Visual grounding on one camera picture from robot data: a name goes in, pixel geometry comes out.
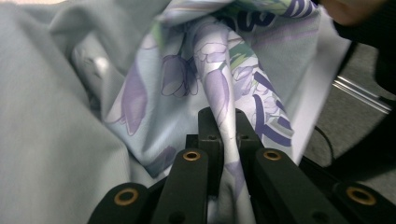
gray floor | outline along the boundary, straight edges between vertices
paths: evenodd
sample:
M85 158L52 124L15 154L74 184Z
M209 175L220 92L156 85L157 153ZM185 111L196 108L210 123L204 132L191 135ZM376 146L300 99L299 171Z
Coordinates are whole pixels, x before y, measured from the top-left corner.
M381 89L374 81L376 55L376 49L358 45L341 76L354 81L367 91L394 100L394 95ZM332 87L317 126L330 139L336 158L359 142L385 116L386 114ZM331 161L329 147L317 131L313 132L304 155L322 166ZM396 170L361 183L396 204Z

brass grommet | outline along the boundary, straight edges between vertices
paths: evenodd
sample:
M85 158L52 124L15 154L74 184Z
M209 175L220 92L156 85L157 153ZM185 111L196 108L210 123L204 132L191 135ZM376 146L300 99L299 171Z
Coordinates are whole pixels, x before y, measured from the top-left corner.
M282 158L282 156L277 151L273 150L265 151L264 157L270 161L279 161Z
M121 198L121 195L124 193L131 193L132 197L130 199L124 200ZM114 197L114 203L119 205L119 206L125 206L131 203L134 203L134 201L136 201L137 197L139 196L139 192L136 189L123 189L120 190L120 192L118 192L116 194L116 196Z
M188 151L183 154L183 158L186 161L198 161L201 158L201 154L196 151Z
M376 199L369 191L356 187L348 187L346 189L346 195L355 201L364 205L376 204Z

gray cloth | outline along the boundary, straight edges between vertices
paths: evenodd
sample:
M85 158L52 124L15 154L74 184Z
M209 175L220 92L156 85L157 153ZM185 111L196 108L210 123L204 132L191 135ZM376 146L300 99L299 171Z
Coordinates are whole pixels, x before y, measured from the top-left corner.
M148 21L167 4L0 4L0 223L86 223L132 179L127 149L92 113L71 53L93 38L116 74L98 82L121 85Z

human hand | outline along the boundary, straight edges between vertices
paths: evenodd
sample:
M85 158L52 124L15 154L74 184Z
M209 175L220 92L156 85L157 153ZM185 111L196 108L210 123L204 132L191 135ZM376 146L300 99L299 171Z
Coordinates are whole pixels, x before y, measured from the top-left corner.
M353 26L363 22L388 0L320 0L337 23Z

black cable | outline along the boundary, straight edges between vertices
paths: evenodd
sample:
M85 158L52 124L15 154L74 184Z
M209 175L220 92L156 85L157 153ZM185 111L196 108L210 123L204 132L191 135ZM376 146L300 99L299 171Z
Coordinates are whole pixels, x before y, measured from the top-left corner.
M318 126L315 126L315 130L323 136L324 140L327 142L327 145L330 149L330 156L331 156L331 164L335 161L334 157L334 149L332 148L332 142L330 141L329 137L324 133Z

